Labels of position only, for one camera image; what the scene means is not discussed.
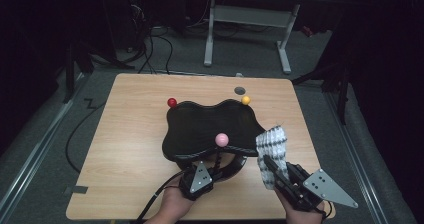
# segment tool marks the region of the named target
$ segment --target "gray carpet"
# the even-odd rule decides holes
[[[293,32],[287,45],[287,53],[292,66],[292,74],[284,75],[274,41],[278,40],[281,30],[272,28],[246,27],[262,30],[238,30],[230,38],[215,39],[212,67],[203,66],[205,32],[201,28],[191,29],[180,35],[166,29],[155,29],[154,34],[165,33],[162,37],[172,43],[172,56],[169,62],[171,74],[197,73],[208,75],[235,76],[242,73],[246,77],[272,77],[294,79],[312,71],[317,63],[331,32],[306,37]],[[234,30],[218,28],[218,35],[232,35]],[[154,37],[154,51],[149,61],[151,69],[145,67],[143,73],[163,73],[171,46],[165,40]],[[123,59],[131,54],[119,52]],[[61,122],[38,171],[24,192],[8,223],[108,223],[107,221],[75,222],[66,218],[65,212],[70,196],[63,192],[78,178],[65,157],[65,147],[73,130],[89,113],[91,107],[101,105],[107,100],[114,77],[122,72],[137,72],[145,58],[132,63],[133,71],[123,71],[113,66],[96,65],[92,75],[85,77],[85,84],[72,100],[72,106]],[[60,88],[54,96],[28,122],[15,142],[0,159],[0,194],[5,195],[13,183],[19,169],[30,155],[34,146],[42,139],[60,108],[65,96],[63,75],[59,78]],[[320,163],[359,203],[358,209],[336,204],[336,217],[328,223],[374,223],[367,199],[358,184],[358,178],[349,158],[345,140],[328,104],[326,94],[319,88],[320,81],[308,81],[295,87],[312,141]],[[93,138],[102,108],[94,111],[73,134],[69,142],[69,156],[81,168]],[[349,102],[346,111],[346,128],[351,134],[355,148],[368,171],[370,180],[384,208],[389,223],[415,223],[408,206],[402,199],[393,178],[376,150],[364,120],[360,114],[355,97],[349,89]]]

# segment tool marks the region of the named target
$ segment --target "black tray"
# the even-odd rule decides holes
[[[231,99],[215,106],[181,102],[168,110],[167,121],[163,154],[170,161],[183,163],[216,153],[215,137],[219,133],[229,138],[220,151],[256,157],[256,137],[265,131],[250,106]]]

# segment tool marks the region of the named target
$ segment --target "silver triangular plate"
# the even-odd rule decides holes
[[[191,183],[190,192],[194,193],[211,182],[212,177],[209,175],[205,164],[203,164],[203,161],[199,162],[196,173],[194,174],[193,183]]]
[[[322,169],[310,175],[303,186],[323,200],[358,208],[358,203]]]

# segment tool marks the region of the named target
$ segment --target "light wood tabletop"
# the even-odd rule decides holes
[[[243,87],[259,124],[268,130],[281,125],[288,138],[287,161],[309,173],[319,161],[298,99],[289,80],[215,76],[120,74],[109,94],[66,215],[72,220],[136,219],[154,192],[179,171],[162,153],[168,130],[167,100],[204,106],[226,99],[241,100]],[[146,218],[159,208],[161,196]],[[257,160],[249,157],[229,180],[215,183],[200,197],[187,220],[276,219],[285,212],[273,191],[265,188]]]

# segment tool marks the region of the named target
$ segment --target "person's left hand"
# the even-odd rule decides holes
[[[181,176],[174,178],[168,183],[162,196],[162,203],[158,213],[156,213],[147,222],[148,224],[173,224],[185,216],[194,201],[184,198],[178,188]]]

